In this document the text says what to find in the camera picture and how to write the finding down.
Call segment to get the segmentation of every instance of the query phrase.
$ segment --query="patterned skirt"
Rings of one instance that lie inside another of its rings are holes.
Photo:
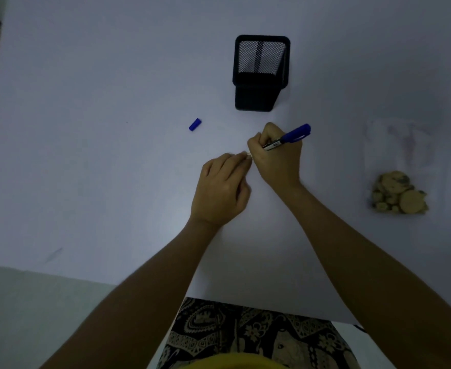
[[[157,369],[230,352],[262,355],[295,369],[360,368],[330,321],[186,298]]]

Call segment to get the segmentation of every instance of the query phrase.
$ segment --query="forearm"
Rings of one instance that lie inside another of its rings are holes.
[[[171,326],[217,229],[187,223],[97,306],[43,368],[145,368]]]
[[[430,359],[440,366],[438,360],[444,357],[451,367],[450,306],[305,188],[279,195],[298,219],[345,304],[394,364],[422,365]]]

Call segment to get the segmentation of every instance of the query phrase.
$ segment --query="yellow shirt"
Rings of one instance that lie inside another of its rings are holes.
[[[285,369],[283,365],[253,353],[222,353],[198,360],[185,369]]]

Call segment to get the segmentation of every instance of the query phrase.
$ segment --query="pen holder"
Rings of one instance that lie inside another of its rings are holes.
[[[289,56],[290,40],[285,36],[237,37],[232,74],[237,110],[272,110],[288,84]]]

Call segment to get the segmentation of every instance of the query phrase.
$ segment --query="white table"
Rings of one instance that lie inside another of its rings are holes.
[[[270,113],[234,108],[240,34],[290,38],[289,85]],[[426,219],[366,208],[363,124],[375,116],[444,125],[447,203]],[[10,0],[0,265],[120,282],[183,227],[201,165],[244,150],[267,121],[308,121],[303,181],[451,304],[446,0]],[[188,294],[355,322],[255,167],[248,181],[246,211],[213,241]]]

